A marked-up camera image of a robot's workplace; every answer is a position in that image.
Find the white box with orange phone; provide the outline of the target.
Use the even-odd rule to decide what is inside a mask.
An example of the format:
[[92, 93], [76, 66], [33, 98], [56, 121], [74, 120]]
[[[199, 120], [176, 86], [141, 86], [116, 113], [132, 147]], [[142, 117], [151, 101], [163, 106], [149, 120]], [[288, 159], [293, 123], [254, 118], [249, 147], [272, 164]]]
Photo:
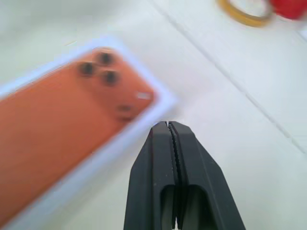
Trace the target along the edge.
[[0, 230], [41, 230], [41, 228], [63, 207], [79, 194], [89, 189], [92, 180], [103, 170], [112, 167], [127, 153], [143, 134], [161, 121], [176, 105], [173, 93], [164, 86], [120, 41], [112, 37], [102, 37], [73, 49], [53, 61], [26, 73], [15, 80], [0, 86], [0, 99], [11, 92], [38, 79], [48, 70], [54, 70], [66, 64], [72, 58], [90, 49], [103, 46], [115, 49], [141, 74], [156, 90], [153, 105], [130, 122], [118, 135], [107, 144], [99, 147], [88, 158], [68, 172], [39, 198], [30, 203]]

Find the red round object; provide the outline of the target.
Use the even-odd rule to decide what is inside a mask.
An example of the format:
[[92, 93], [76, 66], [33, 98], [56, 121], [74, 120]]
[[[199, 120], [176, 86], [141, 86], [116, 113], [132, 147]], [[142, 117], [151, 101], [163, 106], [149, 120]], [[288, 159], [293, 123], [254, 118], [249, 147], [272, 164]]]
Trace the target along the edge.
[[307, 12], [307, 0], [269, 0], [273, 11], [286, 19], [299, 20]]

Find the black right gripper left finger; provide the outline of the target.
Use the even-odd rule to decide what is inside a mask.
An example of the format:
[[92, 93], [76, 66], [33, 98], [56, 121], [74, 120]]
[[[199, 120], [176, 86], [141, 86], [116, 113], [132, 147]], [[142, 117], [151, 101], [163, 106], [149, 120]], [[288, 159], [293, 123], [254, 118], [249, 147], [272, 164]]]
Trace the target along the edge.
[[166, 122], [154, 125], [130, 171], [123, 230], [172, 230], [175, 169]]

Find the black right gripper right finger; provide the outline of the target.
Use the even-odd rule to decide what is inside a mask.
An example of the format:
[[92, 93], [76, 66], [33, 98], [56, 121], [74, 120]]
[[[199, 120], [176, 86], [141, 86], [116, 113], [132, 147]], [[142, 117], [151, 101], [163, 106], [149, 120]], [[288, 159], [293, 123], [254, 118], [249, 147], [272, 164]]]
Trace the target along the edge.
[[181, 176], [179, 230], [246, 230], [224, 174], [190, 127], [170, 122]]

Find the yellow tape roll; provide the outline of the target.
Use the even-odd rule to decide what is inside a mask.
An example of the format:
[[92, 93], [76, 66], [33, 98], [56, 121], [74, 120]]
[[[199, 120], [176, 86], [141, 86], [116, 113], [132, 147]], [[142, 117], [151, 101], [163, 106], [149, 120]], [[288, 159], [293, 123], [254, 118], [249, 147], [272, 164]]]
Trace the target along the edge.
[[236, 8], [230, 0], [216, 0], [219, 7], [233, 20], [251, 27], [263, 27], [267, 25], [273, 16], [271, 4], [264, 0], [265, 11], [262, 16], [247, 14], [246, 12]]

